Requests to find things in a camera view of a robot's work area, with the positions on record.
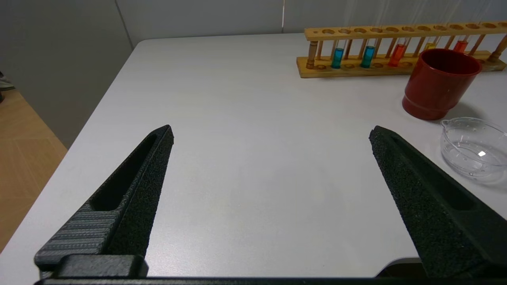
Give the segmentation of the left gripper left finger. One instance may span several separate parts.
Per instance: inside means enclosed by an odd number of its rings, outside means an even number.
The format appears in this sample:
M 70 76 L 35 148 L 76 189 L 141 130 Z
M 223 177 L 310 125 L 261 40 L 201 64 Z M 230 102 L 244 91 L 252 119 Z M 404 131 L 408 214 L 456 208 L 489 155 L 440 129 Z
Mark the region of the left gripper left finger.
M 151 131 L 36 253 L 40 277 L 70 255 L 144 257 L 173 144 L 170 125 Z

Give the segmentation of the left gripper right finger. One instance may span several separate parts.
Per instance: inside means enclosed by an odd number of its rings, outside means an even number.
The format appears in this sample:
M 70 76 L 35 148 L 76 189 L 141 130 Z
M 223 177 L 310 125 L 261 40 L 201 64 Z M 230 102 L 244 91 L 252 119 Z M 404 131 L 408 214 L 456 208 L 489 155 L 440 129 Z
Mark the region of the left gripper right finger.
M 506 277 L 506 220 L 394 131 L 369 140 L 427 276 Z

